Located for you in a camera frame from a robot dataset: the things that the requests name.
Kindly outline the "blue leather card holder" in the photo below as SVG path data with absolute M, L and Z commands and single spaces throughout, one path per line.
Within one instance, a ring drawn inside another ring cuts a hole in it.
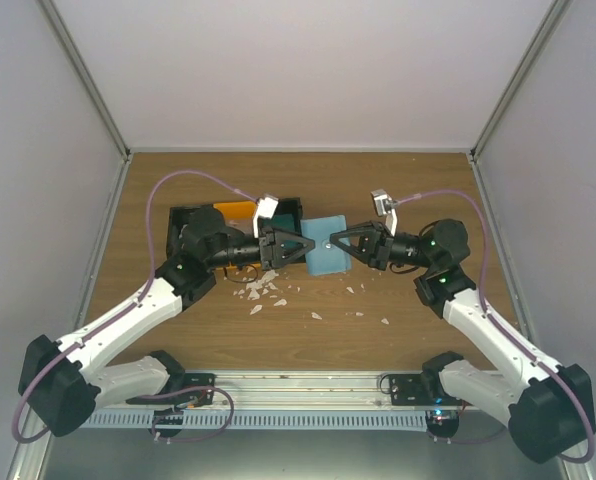
M 314 241 L 314 249 L 305 255 L 309 275 L 339 274 L 351 269 L 350 255 L 330 241 L 332 234 L 347 229 L 344 215 L 303 219 L 301 229 L 304 237 Z

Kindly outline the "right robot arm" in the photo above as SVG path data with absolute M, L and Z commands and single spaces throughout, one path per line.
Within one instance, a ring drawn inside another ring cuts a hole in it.
M 580 443 L 594 452 L 589 374 L 545 354 L 499 316 L 461 267 L 470 254 L 462 222 L 439 220 L 412 235 L 370 221 L 331 234 L 330 242 L 377 270 L 390 265 L 423 269 L 414 280 L 421 303 L 464 334 L 497 369 L 490 375 L 460 357 L 438 356 L 429 363 L 436 371 L 420 382 L 425 400 L 442 405 L 454 397 L 475 406 L 505 426 L 516 447 L 538 464 L 563 458 Z

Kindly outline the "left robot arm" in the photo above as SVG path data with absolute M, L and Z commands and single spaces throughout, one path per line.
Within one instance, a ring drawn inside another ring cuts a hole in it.
M 83 425 L 98 409 L 125 402 L 176 404 L 195 387 L 170 354 L 154 351 L 126 364 L 110 362 L 163 322 L 185 312 L 216 284 L 215 272 L 230 266 L 277 270 L 312 251 L 313 240 L 269 223 L 258 211 L 253 230 L 226 223 L 204 205 L 171 226 L 166 261 L 116 307 L 84 327 L 52 341 L 41 335 L 27 347 L 19 380 L 24 404 L 56 437 Z

